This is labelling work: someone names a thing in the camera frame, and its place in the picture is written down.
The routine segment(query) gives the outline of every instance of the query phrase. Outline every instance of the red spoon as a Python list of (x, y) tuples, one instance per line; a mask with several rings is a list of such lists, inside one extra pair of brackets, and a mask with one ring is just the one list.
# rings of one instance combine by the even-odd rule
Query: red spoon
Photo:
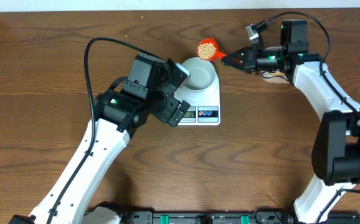
[(206, 43), (212, 43), (213, 46), (216, 48), (216, 52), (211, 58), (203, 59), (203, 60), (213, 61), (216, 58), (222, 60), (223, 57), (227, 56), (225, 53), (222, 53), (219, 51), (219, 45), (217, 44), (216, 40), (213, 38), (205, 38), (205, 39), (201, 40), (200, 43), (198, 44), (198, 46), (200, 46), (201, 44), (206, 44)]

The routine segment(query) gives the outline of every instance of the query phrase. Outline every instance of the white scale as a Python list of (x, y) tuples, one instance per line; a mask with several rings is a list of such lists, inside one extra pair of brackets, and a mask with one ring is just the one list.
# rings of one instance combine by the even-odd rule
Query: white scale
[(220, 88), (215, 68), (199, 57), (186, 60), (182, 66), (191, 77), (174, 92), (174, 97), (187, 101), (190, 108), (178, 125), (219, 125)]

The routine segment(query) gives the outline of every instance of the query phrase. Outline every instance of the grain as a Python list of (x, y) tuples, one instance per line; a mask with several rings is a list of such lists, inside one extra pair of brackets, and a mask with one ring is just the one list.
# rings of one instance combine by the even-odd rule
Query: grain
[(213, 43), (205, 43), (198, 46), (198, 56), (201, 59), (210, 59), (215, 55), (216, 48), (214, 47)]

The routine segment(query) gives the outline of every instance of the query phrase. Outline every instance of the brown tabletop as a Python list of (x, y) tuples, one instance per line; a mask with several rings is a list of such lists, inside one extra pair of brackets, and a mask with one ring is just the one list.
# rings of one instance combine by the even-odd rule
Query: brown tabletop
[[(83, 54), (91, 38), (113, 37), (183, 62), (205, 37), (227, 53), (249, 45), (245, 26), (282, 11), (0, 13), (0, 223), (28, 215), (78, 147), (90, 119)], [(327, 27), (329, 69), (360, 102), (360, 9), (303, 12)], [(267, 47), (279, 44), (280, 23), (263, 33)], [(325, 36), (309, 25), (310, 51), (324, 54)], [(95, 96), (129, 74), (136, 53), (112, 43), (92, 47)], [(313, 176), (310, 154), (320, 124), (307, 99), (292, 85), (266, 83), (219, 61), (214, 66), (221, 124), (171, 128), (151, 116), (89, 207), (107, 200), (125, 208), (231, 212), (285, 208), (301, 195)], [(347, 194), (336, 209), (360, 212), (360, 195)]]

